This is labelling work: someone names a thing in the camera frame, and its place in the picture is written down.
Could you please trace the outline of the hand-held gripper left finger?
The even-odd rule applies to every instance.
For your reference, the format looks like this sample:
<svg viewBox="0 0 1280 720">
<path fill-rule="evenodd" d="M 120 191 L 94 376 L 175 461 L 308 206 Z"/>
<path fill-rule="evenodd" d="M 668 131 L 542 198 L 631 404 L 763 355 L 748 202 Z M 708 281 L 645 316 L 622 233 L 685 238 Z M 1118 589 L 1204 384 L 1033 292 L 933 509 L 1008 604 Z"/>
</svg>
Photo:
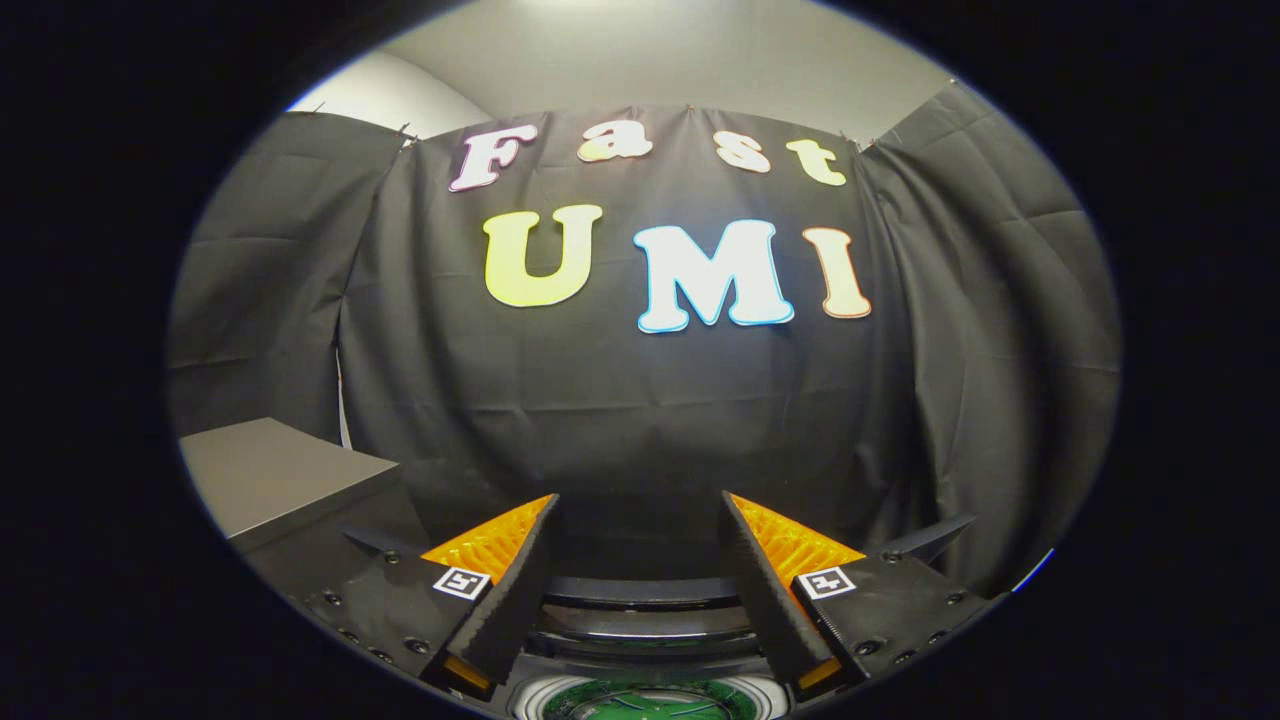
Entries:
<svg viewBox="0 0 1280 720">
<path fill-rule="evenodd" d="M 490 700 L 538 620 L 559 500 L 532 500 L 417 556 L 388 550 L 301 605 L 398 673 Z"/>
</svg>

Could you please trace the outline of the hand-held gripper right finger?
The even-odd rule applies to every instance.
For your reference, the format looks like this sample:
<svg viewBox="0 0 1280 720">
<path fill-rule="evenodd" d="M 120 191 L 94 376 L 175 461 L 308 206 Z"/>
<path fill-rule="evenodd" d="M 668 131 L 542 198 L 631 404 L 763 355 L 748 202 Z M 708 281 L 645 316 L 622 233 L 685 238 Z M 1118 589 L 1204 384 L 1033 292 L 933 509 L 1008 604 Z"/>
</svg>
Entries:
<svg viewBox="0 0 1280 720">
<path fill-rule="evenodd" d="M 972 523 L 854 550 L 727 492 L 719 542 L 771 671 L 809 701 L 902 671 L 998 605 L 932 565 Z"/>
</svg>

